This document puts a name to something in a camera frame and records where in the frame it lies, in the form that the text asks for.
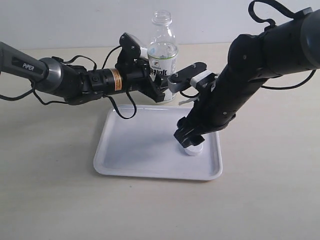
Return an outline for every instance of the robotic arm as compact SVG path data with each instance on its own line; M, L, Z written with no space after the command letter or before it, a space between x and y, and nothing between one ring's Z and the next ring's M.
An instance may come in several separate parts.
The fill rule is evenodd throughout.
M256 2L269 4L292 20L277 26L272 19L260 19L254 12ZM84 56L68 62L58 57L36 60L0 42L0 72L29 79L32 90L28 93L35 94L38 90L52 94L64 98L69 105L107 97L115 107L110 95L124 92L133 103L131 91L140 91L155 102L162 102L167 88L182 93L194 87L198 94L194 96L193 108L178 121L174 136L184 148L197 146L204 141L203 134L226 128L268 79L312 71L307 82L320 68L320 10L313 12L306 8L293 13L275 0L254 0L249 5L249 14L256 22L269 26L259 35L241 34L235 39L228 63L219 76L207 70L205 63L196 62L170 76L168 81L159 76L152 81L146 49L128 33L120 37L122 51L112 69L97 69L95 63L90 71L70 65ZM0 98L20 99L2 95Z

